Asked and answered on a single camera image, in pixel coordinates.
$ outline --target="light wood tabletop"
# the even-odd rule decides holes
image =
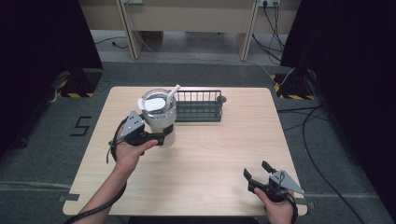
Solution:
[[[137,99],[158,87],[115,87],[106,99],[88,144],[64,213],[75,215],[111,173],[106,163],[108,142],[131,110],[138,114]],[[172,87],[161,87],[172,90]],[[140,158],[122,197],[110,215],[125,216],[242,216],[265,215],[259,198],[248,191],[243,176],[268,183],[262,169],[267,161],[299,180],[271,95],[265,88],[182,87],[181,91],[220,90],[227,98],[221,122],[177,122],[176,142],[169,148],[154,147]],[[296,198],[303,195],[295,193]],[[298,204],[299,215],[307,207]]]

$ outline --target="white straw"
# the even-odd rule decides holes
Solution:
[[[175,95],[175,93],[178,91],[178,89],[180,89],[180,86],[177,84],[175,88],[171,92],[169,92],[168,96],[166,97],[166,108],[169,108],[169,106],[171,105],[171,99],[173,95]]]

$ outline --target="forearm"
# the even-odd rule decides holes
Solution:
[[[108,203],[110,200],[116,197],[121,191],[122,187],[125,185],[131,173],[132,171],[120,168],[116,165],[106,181],[99,188],[99,190],[95,192],[88,203],[81,209],[80,213],[97,208],[105,203]],[[75,223],[105,223],[106,217],[110,212],[110,208],[111,206],[99,213],[84,217]]]

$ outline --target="desk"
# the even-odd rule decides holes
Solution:
[[[132,109],[140,113],[136,101],[152,89],[156,88],[115,87],[110,91],[70,189],[70,194],[79,195],[78,201],[66,201],[65,214],[78,213],[111,173],[115,162],[106,164],[107,142]],[[267,183],[262,160],[277,170],[286,170],[299,183],[269,90],[181,90],[221,90],[227,98],[221,122],[176,123],[174,145],[152,148],[141,157],[110,215],[262,216],[263,204],[248,191],[243,177],[247,168],[253,178]],[[306,205],[298,207],[299,215],[305,215]]]
[[[257,0],[117,1],[133,59],[139,58],[143,45],[137,31],[236,33],[240,60],[248,55]]]

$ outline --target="black curtain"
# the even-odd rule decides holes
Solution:
[[[78,0],[0,1],[0,156],[33,124],[55,78],[83,68],[103,66]]]
[[[335,127],[396,221],[395,8],[394,0],[302,0],[281,65],[316,72]]]

